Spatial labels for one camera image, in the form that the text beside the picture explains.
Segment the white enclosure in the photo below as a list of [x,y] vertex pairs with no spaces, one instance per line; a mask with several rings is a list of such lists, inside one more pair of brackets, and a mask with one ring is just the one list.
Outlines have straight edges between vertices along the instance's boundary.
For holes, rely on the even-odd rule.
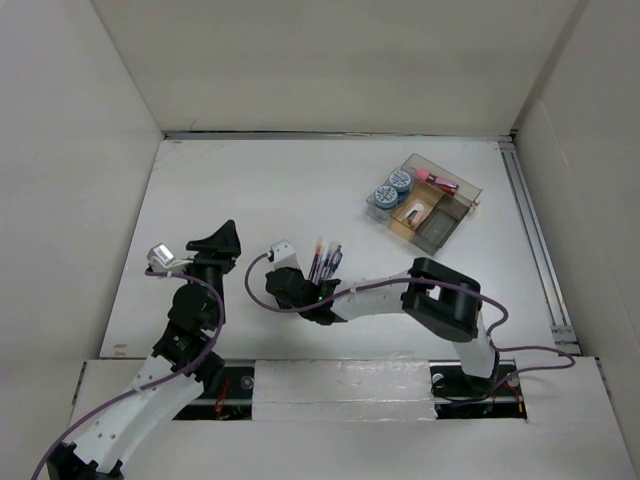
[[517,147],[576,333],[640,462],[640,4],[591,1]]
[[577,0],[93,0],[163,130],[507,134]]

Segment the white board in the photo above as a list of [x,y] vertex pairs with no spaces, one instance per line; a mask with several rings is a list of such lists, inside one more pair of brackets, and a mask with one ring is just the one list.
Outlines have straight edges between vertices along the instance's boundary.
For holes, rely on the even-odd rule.
[[[242,243],[224,279],[227,324],[216,352],[227,359],[372,359],[415,356],[456,359],[449,342],[406,315],[320,326],[265,311],[246,295],[251,260],[287,238],[309,268],[318,235],[339,240],[345,253],[337,277],[396,274],[426,254],[365,214],[366,197],[412,153],[419,153],[484,188],[435,259],[482,285],[510,309],[495,333],[499,345],[553,346],[550,314],[511,187],[495,142],[395,138],[248,140],[162,143],[151,175],[102,346],[102,357],[146,357],[167,324],[176,280],[144,276],[149,248],[164,242],[185,256],[187,241],[236,221]],[[251,280],[265,300],[259,264]],[[487,324],[499,312],[483,309]]]

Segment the white wall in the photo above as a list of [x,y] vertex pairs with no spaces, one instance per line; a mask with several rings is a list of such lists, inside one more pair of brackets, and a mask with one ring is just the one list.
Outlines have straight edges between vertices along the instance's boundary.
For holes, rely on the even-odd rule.
[[0,1],[0,361],[97,354],[160,137],[89,0]]
[[640,3],[591,0],[517,137],[578,339],[640,470]]
[[93,0],[164,130],[507,134],[577,0]]

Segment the wire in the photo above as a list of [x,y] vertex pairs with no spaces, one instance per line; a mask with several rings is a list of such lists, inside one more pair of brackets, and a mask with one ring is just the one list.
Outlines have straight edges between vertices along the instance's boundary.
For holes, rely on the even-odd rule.
[[[489,328],[487,328],[487,337],[489,338],[489,345],[491,345],[491,347],[498,353],[508,353],[508,352],[520,352],[520,351],[529,351],[529,350],[540,350],[540,351],[544,351],[544,352],[551,352],[551,353],[556,353],[561,357],[565,357],[567,360],[569,360],[568,363],[562,364],[562,365],[546,365],[546,366],[540,366],[540,367],[526,367],[526,368],[519,368],[517,370],[514,370],[513,372],[509,373],[508,375],[505,375],[502,379],[500,379],[495,387],[494,387],[494,392],[500,388],[502,385],[504,385],[505,383],[507,383],[511,378],[515,377],[516,375],[521,375],[523,373],[526,372],[533,372],[533,371],[539,371],[539,370],[562,370],[565,368],[571,368],[576,364],[575,359],[573,358],[572,355],[568,354],[567,352],[563,352],[562,350],[559,350],[557,348],[551,348],[551,347],[545,347],[542,345],[522,345],[519,347],[498,347],[494,342],[493,342],[493,338],[491,338],[491,334],[493,333],[493,331],[500,327],[501,325],[504,325],[506,323],[506,321],[509,319],[509,312],[508,310],[499,302],[497,302],[496,300],[489,298],[485,295],[482,295],[481,293],[478,292],[474,292],[473,290],[469,290],[467,288],[461,287],[459,285],[454,285],[451,283],[447,283],[447,282],[441,282],[439,280],[431,280],[428,278],[413,278],[413,277],[406,277],[406,278],[390,278],[387,280],[383,280],[380,282],[376,282],[376,283],[371,283],[368,285],[361,285],[358,287],[355,287],[354,289],[345,289],[345,290],[341,290],[339,292],[334,293],[333,295],[326,297],[324,299],[322,299],[321,301],[311,304],[311,305],[307,305],[305,307],[297,307],[297,308],[278,308],[278,307],[273,307],[271,305],[268,305],[266,303],[264,303],[262,300],[260,300],[255,293],[253,293],[253,291],[251,290],[251,286],[249,285],[249,277],[251,275],[251,271],[253,270],[253,268],[255,267],[255,265],[262,259],[264,258],[268,258],[269,254],[268,253],[263,253],[262,255],[259,255],[258,257],[256,257],[250,264],[249,267],[247,267],[247,271],[245,272],[244,275],[244,288],[247,291],[247,294],[249,295],[249,297],[251,297],[251,299],[257,303],[258,305],[260,305],[262,308],[269,310],[271,312],[275,312],[275,313],[303,313],[303,312],[308,312],[310,310],[313,310],[315,308],[321,307],[322,305],[326,305],[327,303],[333,302],[334,300],[344,297],[345,295],[352,295],[354,292],[364,292],[367,290],[372,290],[374,288],[380,288],[380,287],[386,287],[387,285],[394,285],[394,284],[398,284],[398,283],[417,283],[417,284],[422,284],[422,285],[429,285],[429,286],[435,286],[435,287],[440,287],[440,288],[444,288],[446,290],[453,290],[456,292],[461,292],[464,293],[466,295],[469,295],[471,297],[474,297],[478,300],[481,300],[485,303],[488,303],[489,305],[497,308],[498,310],[500,310],[500,312],[502,312],[502,318],[500,320],[497,320],[496,322],[492,323]],[[489,395],[483,395],[482,397],[474,397],[472,399],[469,400],[465,400],[465,401],[461,401],[461,402],[455,402],[455,403],[450,403],[450,406],[456,406],[456,407],[462,407],[464,405],[469,405],[471,403],[477,402],[479,400],[485,400],[487,398],[489,398],[491,396],[491,394]]]
[[448,407],[451,407],[451,406],[453,406],[453,407],[461,407],[461,406],[463,406],[463,405],[458,405],[459,403],[460,404],[464,404],[464,405],[471,405],[472,403],[481,402],[483,400],[486,400],[487,398],[489,398],[491,396],[489,394],[483,393],[482,395],[478,395],[476,397],[468,398],[467,400],[462,401],[462,400],[456,400],[455,398],[445,397],[444,395],[439,395],[437,393],[437,390],[434,390],[433,387],[431,388],[431,393],[433,394],[434,397],[438,397],[438,398],[441,398],[443,400],[447,400],[448,402],[451,402],[451,403],[447,403],[446,404]]
[[224,402],[227,399],[227,394],[229,393],[229,387],[231,382],[227,380],[222,387],[222,393],[216,399],[216,403],[214,403],[213,408],[217,413],[216,420],[220,419],[220,414],[222,413],[222,409],[224,408]]
[[493,411],[493,407],[496,406],[496,399],[498,398],[498,392],[493,392],[493,400],[491,401],[491,406],[484,412],[484,414],[486,415],[487,413],[490,413]]
[[520,401],[520,392],[515,387],[512,387],[508,383],[503,385],[507,390],[511,390],[511,392],[516,396],[516,401],[518,402],[518,411],[522,413],[522,402]]
[[[222,331],[222,325],[224,325],[224,305],[222,303],[222,297],[207,282],[205,282],[203,280],[200,280],[199,278],[192,277],[190,275],[183,275],[183,274],[179,274],[179,273],[168,274],[168,273],[164,273],[164,272],[151,272],[151,271],[147,270],[145,272],[145,275],[147,275],[149,277],[179,278],[181,280],[186,280],[188,282],[197,283],[198,285],[203,286],[216,299],[216,302],[218,303],[218,310],[220,311],[220,320],[218,321],[218,327],[216,328],[215,333],[213,334],[211,339],[207,342],[205,347],[202,349],[202,352],[200,352],[200,354],[194,360],[192,360],[190,363],[188,363],[187,365],[185,365],[181,369],[179,369],[179,370],[177,370],[177,371],[175,371],[173,373],[170,373],[169,375],[167,375],[165,377],[162,377],[162,378],[160,378],[158,380],[155,380],[153,382],[149,382],[149,383],[146,383],[146,384],[142,385],[140,387],[140,390],[148,390],[150,388],[157,387],[158,385],[162,385],[163,383],[166,383],[169,380],[172,380],[172,379],[176,378],[179,375],[188,374],[188,373],[192,372],[193,370],[195,370],[198,367],[198,365],[200,365],[200,363],[202,363],[202,361],[205,359],[207,354],[215,346],[216,342],[218,341],[218,338],[220,337],[220,332]],[[60,445],[64,441],[65,438],[67,438],[71,433],[73,433],[75,430],[77,430],[78,427],[80,427],[81,425],[86,423],[89,419],[91,419],[92,417],[94,417],[98,413],[106,410],[107,408],[111,407],[112,405],[115,405],[116,403],[118,403],[118,402],[120,402],[120,401],[122,401],[122,400],[124,400],[126,398],[132,397],[137,392],[138,392],[138,390],[128,390],[128,391],[126,391],[124,393],[121,393],[120,395],[118,395],[116,397],[113,397],[111,400],[108,400],[105,403],[103,403],[102,405],[99,405],[96,408],[94,408],[93,410],[91,410],[89,413],[84,415],[77,422],[75,422],[73,425],[71,425],[69,428],[67,428],[51,444],[51,446],[49,447],[47,452],[40,459],[40,461],[38,462],[38,465],[36,466],[35,471],[33,472],[33,475],[31,476],[31,480],[37,480],[38,479],[38,476],[40,475],[40,472],[42,471],[42,469],[46,465],[47,460],[49,459],[49,457],[51,456],[53,451],[58,447],[58,445]]]

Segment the clear plastic organizer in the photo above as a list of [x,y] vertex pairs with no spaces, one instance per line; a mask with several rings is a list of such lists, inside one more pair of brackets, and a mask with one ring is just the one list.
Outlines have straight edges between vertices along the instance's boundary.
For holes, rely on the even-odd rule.
[[414,153],[369,195],[367,214],[434,255],[477,205],[481,192]]

